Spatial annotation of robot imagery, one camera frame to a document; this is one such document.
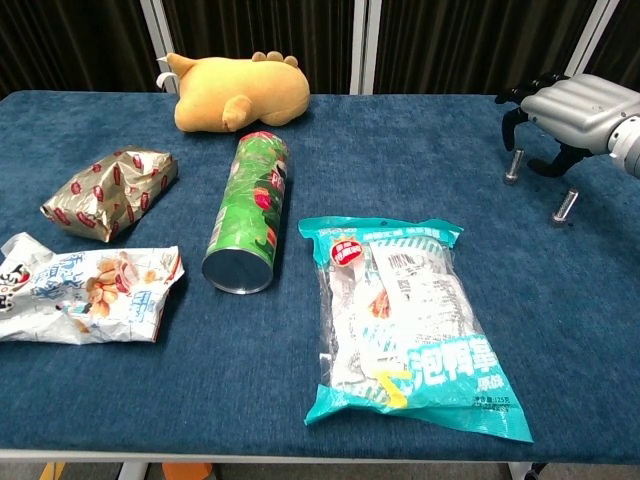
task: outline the green chip can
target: green chip can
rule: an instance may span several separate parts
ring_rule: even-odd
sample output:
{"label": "green chip can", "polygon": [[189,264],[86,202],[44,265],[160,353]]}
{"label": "green chip can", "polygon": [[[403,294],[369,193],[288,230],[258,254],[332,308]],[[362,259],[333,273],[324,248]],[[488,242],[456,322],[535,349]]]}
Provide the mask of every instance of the green chip can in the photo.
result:
{"label": "green chip can", "polygon": [[202,273],[220,290],[247,294],[273,279],[289,151],[269,132],[240,139]]}

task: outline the floor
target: floor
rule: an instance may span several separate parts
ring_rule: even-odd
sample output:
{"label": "floor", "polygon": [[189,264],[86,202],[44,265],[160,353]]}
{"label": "floor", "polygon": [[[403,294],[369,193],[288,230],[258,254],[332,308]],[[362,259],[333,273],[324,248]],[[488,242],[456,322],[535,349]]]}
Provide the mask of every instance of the floor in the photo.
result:
{"label": "floor", "polygon": [[[44,464],[2,464],[0,480],[49,480]],[[120,464],[76,463],[65,465],[59,480],[116,480]],[[505,464],[380,464],[380,465],[233,465],[220,466],[220,480],[510,480]],[[638,466],[549,465],[541,480],[637,480]],[[159,464],[150,466],[146,480],[164,480]]]}

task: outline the plush toy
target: plush toy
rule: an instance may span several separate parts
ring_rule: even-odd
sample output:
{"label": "plush toy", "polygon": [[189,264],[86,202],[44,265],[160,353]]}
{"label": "plush toy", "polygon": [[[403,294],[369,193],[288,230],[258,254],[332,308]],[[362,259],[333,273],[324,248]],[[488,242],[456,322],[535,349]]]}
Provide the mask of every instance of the plush toy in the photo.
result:
{"label": "plush toy", "polygon": [[280,126],[309,106],[309,83],[295,57],[256,52],[250,60],[194,60],[170,53],[166,60],[180,80],[175,122],[184,132],[235,132],[256,120]]}

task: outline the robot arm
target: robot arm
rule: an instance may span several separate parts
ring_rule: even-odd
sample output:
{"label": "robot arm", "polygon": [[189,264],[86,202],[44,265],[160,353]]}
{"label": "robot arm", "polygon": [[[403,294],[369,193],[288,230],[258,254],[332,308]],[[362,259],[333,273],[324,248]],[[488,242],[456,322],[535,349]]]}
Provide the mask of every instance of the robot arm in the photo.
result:
{"label": "robot arm", "polygon": [[627,173],[640,178],[640,93],[588,74],[545,74],[495,99],[519,105],[502,119],[502,140],[515,146],[515,128],[531,121],[560,143],[548,163],[528,165],[545,177],[560,177],[583,158],[608,153]]}

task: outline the table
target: table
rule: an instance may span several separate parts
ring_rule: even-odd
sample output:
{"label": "table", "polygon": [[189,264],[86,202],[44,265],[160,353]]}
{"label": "table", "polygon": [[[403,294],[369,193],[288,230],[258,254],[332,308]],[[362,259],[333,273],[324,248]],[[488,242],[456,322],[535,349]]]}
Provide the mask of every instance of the table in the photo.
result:
{"label": "table", "polygon": [[[237,142],[264,127],[185,135],[175,101],[19,92],[0,102],[0,242],[27,231],[58,252],[104,248],[62,233],[38,207],[77,170],[141,145],[171,151],[180,178],[114,246],[178,245],[187,271],[156,344],[0,344],[4,458],[640,462],[640,182],[598,157],[562,179],[524,169],[505,186],[508,107],[487,96],[314,96],[303,118],[269,128],[294,162],[275,281],[234,296],[212,288],[200,262]],[[533,125],[517,139],[527,156],[555,156]],[[569,186],[581,192],[570,224],[551,228]],[[303,425],[321,322],[311,244],[296,226],[328,214],[465,228],[456,272],[535,443],[357,411]]]}

